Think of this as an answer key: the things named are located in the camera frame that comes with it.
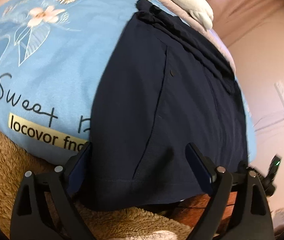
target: metal pin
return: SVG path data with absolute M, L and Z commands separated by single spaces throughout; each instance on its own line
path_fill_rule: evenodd
M 217 171 L 220 172 L 220 173 L 225 173 L 225 168 L 222 167 L 222 166 L 219 166 L 219 167 L 217 168 Z
M 25 177 L 31 177 L 31 175 L 32 175 L 32 171 L 27 171 L 25 174 L 24 174 L 24 176 Z
M 257 176 L 257 174 L 254 171 L 249 171 L 249 175 L 253 178 Z
M 63 167 L 62 166 L 56 166 L 55 168 L 54 168 L 54 171 L 55 172 L 61 172 L 63 170 Z

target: pink blanket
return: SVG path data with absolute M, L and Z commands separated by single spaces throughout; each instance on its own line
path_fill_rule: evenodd
M 195 29 L 196 31 L 201 33 L 204 37 L 206 37 L 230 63 L 232 70 L 234 72 L 236 71 L 236 67 L 229 50 L 227 49 L 227 47 L 224 45 L 224 43 L 221 41 L 221 39 L 214 30 L 212 29 L 209 31 L 205 30 L 201 24 L 199 24 L 185 10 L 183 10 L 180 6 L 176 5 L 171 0 L 158 0 L 158 1 L 161 2 L 165 7 L 167 7 L 171 12 L 179 16 L 182 20 L 187 22 L 193 29 Z
M 284 6 L 284 0 L 207 0 L 215 13 L 213 26 L 229 48 L 263 19 Z

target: fluffy brown fabric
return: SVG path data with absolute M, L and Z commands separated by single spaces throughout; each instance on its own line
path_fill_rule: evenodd
M 0 132 L 0 228 L 6 236 L 9 236 L 13 203 L 25 171 L 42 173 L 52 169 L 52 165 L 27 154 Z M 93 212 L 79 203 L 76 207 L 98 240 L 147 236 L 157 230 L 171 231 L 177 234 L 178 240 L 184 240 L 191 231 L 189 226 L 138 208 Z

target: dark fabric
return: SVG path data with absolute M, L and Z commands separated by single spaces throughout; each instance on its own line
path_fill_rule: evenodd
M 229 171 L 247 160 L 241 92 L 223 56 L 147 0 L 137 7 L 93 103 L 93 151 L 81 194 L 93 210 L 202 193 L 185 157 L 190 142 Z

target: black mount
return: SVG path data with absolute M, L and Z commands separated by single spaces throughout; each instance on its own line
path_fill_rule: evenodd
M 11 240 L 95 240 L 70 198 L 77 192 L 86 173 L 91 144 L 55 172 L 27 171 L 15 200 L 11 219 Z M 271 214 L 257 172 L 240 168 L 230 173 L 215 167 L 194 144 L 188 144 L 186 159 L 202 190 L 211 198 L 200 221 L 187 240 L 274 240 Z M 226 233 L 214 237 L 231 191 L 237 191 L 234 210 Z M 44 192 L 51 192 L 55 208 L 68 236 L 54 226 Z
M 77 185 L 68 185 L 68 182 L 70 176 L 76 176 L 76 173 L 85 169 L 90 151 L 91 144 L 86 143 L 63 168 L 56 167 L 55 172 L 37 175 L 31 171 L 25 173 L 13 207 L 11 240 L 95 240 L 68 193 L 78 190 L 82 184 L 80 176 Z M 57 232 L 44 192 L 51 192 L 59 218 L 69 237 Z

